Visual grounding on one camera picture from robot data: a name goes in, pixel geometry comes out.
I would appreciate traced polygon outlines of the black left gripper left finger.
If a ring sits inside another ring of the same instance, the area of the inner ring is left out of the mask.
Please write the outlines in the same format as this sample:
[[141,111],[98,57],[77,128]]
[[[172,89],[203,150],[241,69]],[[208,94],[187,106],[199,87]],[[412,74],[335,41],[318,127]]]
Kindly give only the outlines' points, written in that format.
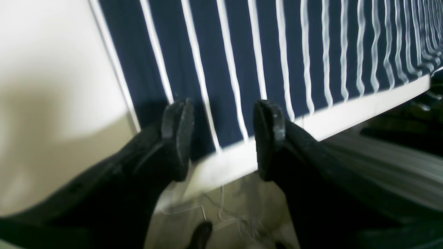
[[1,218],[1,240],[26,249],[141,249],[157,201],[187,177],[194,107],[165,107],[120,151],[47,199]]

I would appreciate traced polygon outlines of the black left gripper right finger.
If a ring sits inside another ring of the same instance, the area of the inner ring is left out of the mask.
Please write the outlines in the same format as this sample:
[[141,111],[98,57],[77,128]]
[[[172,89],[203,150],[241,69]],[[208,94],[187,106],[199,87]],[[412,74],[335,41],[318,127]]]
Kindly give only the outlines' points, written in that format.
[[258,100],[258,172],[285,194],[302,249],[441,249],[442,212],[352,172],[278,104]]

